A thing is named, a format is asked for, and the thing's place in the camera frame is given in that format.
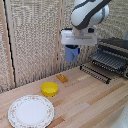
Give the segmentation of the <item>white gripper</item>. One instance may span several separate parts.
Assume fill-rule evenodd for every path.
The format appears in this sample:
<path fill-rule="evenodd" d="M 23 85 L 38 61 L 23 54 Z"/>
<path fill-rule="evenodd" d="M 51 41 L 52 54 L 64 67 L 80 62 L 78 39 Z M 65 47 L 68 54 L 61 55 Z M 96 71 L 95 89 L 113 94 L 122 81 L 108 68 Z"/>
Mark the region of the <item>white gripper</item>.
<path fill-rule="evenodd" d="M 72 30 L 62 30 L 61 35 L 61 43 L 63 45 L 94 46 L 97 43 L 97 35 L 94 33 L 75 35 Z"/>

